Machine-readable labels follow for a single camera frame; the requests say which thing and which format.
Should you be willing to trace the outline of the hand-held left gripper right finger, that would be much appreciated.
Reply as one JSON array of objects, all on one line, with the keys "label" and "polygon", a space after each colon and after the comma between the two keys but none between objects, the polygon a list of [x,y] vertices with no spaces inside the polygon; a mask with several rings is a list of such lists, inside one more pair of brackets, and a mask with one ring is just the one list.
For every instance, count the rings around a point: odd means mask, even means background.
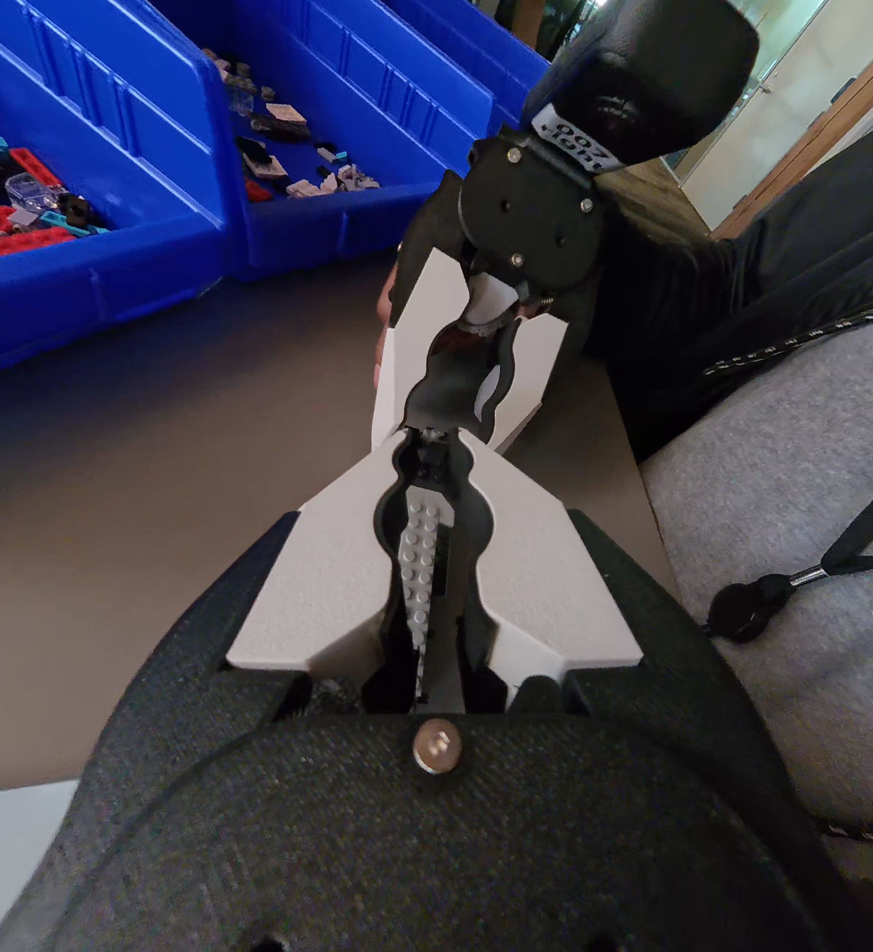
[{"label": "hand-held left gripper right finger", "polygon": [[454,512],[471,551],[459,639],[467,705],[512,705],[530,679],[634,667],[643,651],[568,510],[467,430]]}]

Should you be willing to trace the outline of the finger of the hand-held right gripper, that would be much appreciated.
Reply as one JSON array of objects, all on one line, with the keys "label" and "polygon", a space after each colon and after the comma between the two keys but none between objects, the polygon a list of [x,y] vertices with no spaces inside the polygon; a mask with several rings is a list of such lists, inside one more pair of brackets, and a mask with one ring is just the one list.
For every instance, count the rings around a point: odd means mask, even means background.
[{"label": "finger of the hand-held right gripper", "polygon": [[490,325],[459,318],[454,331],[487,338],[495,347],[492,367],[478,387],[474,407],[457,412],[452,430],[466,429],[502,454],[513,445],[541,407],[565,336],[565,322],[548,312],[523,316],[505,312]]},{"label": "finger of the hand-held right gripper", "polygon": [[405,422],[434,341],[455,322],[455,261],[433,248],[395,327],[386,332],[372,420],[372,450]]}]

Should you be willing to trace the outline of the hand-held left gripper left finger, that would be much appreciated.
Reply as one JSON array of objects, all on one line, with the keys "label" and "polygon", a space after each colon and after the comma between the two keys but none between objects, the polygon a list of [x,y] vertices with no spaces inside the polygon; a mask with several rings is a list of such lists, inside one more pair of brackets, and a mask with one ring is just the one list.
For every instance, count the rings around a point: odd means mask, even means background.
[{"label": "hand-held left gripper left finger", "polygon": [[412,434],[392,435],[300,506],[229,665],[359,684],[387,662],[415,667],[398,563],[415,456]]}]

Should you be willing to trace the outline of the grey and black brick model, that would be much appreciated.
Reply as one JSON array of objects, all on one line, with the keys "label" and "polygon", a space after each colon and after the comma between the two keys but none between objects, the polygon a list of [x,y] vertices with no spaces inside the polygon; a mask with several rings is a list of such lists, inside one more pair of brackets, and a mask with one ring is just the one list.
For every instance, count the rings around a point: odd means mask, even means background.
[{"label": "grey and black brick model", "polygon": [[406,623],[417,659],[413,710],[429,702],[427,659],[439,628],[438,603],[446,591],[454,526],[454,507],[444,492],[449,476],[447,432],[428,426],[417,436],[397,550]]}]

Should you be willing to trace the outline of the person's right hand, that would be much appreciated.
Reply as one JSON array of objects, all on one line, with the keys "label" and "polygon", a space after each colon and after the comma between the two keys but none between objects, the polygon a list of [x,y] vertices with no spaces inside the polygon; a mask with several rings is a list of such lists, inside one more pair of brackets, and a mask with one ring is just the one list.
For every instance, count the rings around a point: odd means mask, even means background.
[{"label": "person's right hand", "polygon": [[398,270],[398,262],[395,261],[394,267],[387,276],[385,284],[380,292],[376,302],[376,314],[381,322],[381,332],[374,348],[374,387],[379,385],[380,372],[382,367],[383,351],[387,338],[388,328],[390,327],[391,313],[393,307],[392,294],[395,286],[395,278]]}]

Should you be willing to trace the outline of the blue plastic bin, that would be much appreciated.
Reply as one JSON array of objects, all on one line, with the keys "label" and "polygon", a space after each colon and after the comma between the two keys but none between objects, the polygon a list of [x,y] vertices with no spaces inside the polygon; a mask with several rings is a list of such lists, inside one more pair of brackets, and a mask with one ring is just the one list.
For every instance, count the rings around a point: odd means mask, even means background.
[{"label": "blue plastic bin", "polygon": [[148,2],[0,2],[0,137],[109,233],[0,257],[0,369],[181,303],[232,271],[213,63]]},{"label": "blue plastic bin", "polygon": [[546,60],[470,2],[153,2],[195,46],[250,66],[301,113],[312,139],[268,142],[292,183],[319,184],[345,152],[378,188],[253,202],[237,185],[232,229],[262,279],[396,245],[474,142],[514,126]]}]

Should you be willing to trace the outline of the pile of grey bricks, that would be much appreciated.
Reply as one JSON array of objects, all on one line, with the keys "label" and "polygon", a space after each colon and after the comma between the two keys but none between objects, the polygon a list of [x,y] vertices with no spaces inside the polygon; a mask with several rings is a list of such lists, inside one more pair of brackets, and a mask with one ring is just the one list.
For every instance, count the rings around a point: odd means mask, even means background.
[{"label": "pile of grey bricks", "polygon": [[259,85],[248,63],[208,47],[202,53],[216,67],[229,111],[240,119],[233,139],[250,203],[381,189],[347,150],[316,139],[307,118],[294,105],[279,102],[276,89]]}]

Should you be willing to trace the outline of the grey jacket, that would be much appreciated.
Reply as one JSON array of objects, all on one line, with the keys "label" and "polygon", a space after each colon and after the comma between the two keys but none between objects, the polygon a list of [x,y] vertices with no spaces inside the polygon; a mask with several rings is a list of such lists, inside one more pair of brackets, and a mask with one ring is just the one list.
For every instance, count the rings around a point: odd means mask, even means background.
[{"label": "grey jacket", "polygon": [[[641,466],[682,600],[817,565],[873,499],[873,325],[796,352]],[[873,826],[873,571],[795,595],[715,645],[809,812]]]}]

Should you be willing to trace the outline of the pile of colourful bricks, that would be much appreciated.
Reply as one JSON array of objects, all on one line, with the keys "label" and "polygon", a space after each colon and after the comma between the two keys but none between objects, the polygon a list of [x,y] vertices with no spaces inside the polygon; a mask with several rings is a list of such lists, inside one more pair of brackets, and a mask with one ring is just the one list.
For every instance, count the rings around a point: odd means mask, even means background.
[{"label": "pile of colourful bricks", "polygon": [[111,232],[34,151],[0,136],[0,258]]}]

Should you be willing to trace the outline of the black white speckled drawstring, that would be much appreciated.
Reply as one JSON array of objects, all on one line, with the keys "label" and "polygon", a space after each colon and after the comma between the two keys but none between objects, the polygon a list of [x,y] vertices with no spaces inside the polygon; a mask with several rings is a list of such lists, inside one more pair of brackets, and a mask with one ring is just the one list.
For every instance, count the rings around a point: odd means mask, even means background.
[{"label": "black white speckled drawstring", "polygon": [[830,839],[846,839],[873,845],[873,824],[849,822],[819,815],[811,815],[816,831]]},{"label": "black white speckled drawstring", "polygon": [[873,308],[858,311],[822,326],[808,329],[757,351],[714,363],[705,369],[701,375],[701,380],[725,378],[785,358],[823,339],[835,338],[853,330],[870,326],[873,326]]}]

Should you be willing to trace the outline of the wooden door frame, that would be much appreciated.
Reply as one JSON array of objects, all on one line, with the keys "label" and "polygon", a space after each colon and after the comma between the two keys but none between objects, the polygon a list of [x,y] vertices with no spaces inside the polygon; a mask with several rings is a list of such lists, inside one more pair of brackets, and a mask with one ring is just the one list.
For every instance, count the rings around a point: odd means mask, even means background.
[{"label": "wooden door frame", "polygon": [[765,208],[813,169],[845,148],[847,139],[873,115],[873,60],[843,87],[768,174],[712,232],[716,240],[738,237]]}]

